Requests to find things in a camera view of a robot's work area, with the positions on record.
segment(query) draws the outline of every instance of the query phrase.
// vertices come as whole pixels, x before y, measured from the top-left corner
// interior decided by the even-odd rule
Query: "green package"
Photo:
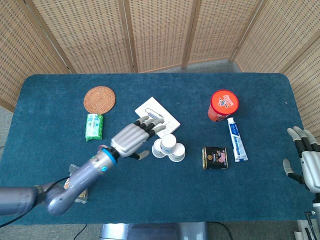
[[[101,114],[88,114],[85,125],[85,141],[102,139],[102,128],[104,125],[104,116]]]

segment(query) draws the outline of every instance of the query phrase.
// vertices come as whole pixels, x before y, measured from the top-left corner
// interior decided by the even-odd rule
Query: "notepad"
[[[145,103],[139,106],[135,113],[139,115],[139,117],[149,116],[153,119],[164,119],[164,122],[160,125],[165,125],[165,129],[161,130],[157,133],[157,135],[162,138],[164,135],[173,133],[178,127],[180,127],[180,123],[152,96]]]

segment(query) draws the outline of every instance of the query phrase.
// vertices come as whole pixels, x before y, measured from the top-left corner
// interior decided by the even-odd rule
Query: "paper cup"
[[[172,134],[165,135],[160,142],[161,152],[165,155],[171,155],[176,150],[177,139]]]
[[[154,144],[152,146],[152,154],[156,158],[163,158],[166,156],[161,152],[160,142],[161,142],[161,139],[157,139],[154,141]]]
[[[171,161],[177,163],[177,162],[181,162],[185,158],[185,155],[186,155],[185,146],[183,146],[181,143],[177,143],[174,154],[169,155],[169,158]]]

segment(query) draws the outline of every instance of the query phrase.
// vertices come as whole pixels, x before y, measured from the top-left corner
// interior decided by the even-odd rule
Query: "rattan screen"
[[[229,58],[258,0],[201,0],[189,62]]]
[[[77,73],[131,72],[117,0],[34,0]]]
[[[287,76],[304,127],[320,137],[320,45]]]
[[[182,64],[193,0],[129,0],[139,72]]]
[[[68,73],[16,1],[0,0],[0,102],[13,111],[32,74]]]
[[[320,31],[320,0],[268,0],[235,57],[244,72],[279,72]]]

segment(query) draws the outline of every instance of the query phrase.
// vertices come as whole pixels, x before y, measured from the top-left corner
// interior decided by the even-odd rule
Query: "small package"
[[[85,141],[102,139],[102,129],[104,125],[104,116],[101,114],[88,114],[85,125]]]
[[[227,150],[225,147],[204,146],[202,148],[203,169],[227,169]]]
[[[69,167],[69,173],[70,176],[71,174],[73,174],[77,169],[79,169],[79,167],[77,165],[74,164],[70,164]],[[70,178],[68,178],[64,184],[64,189],[67,189],[69,187],[69,183],[70,183]],[[88,189],[84,190],[74,201],[76,203],[82,203],[85,204],[87,202],[88,199]]]

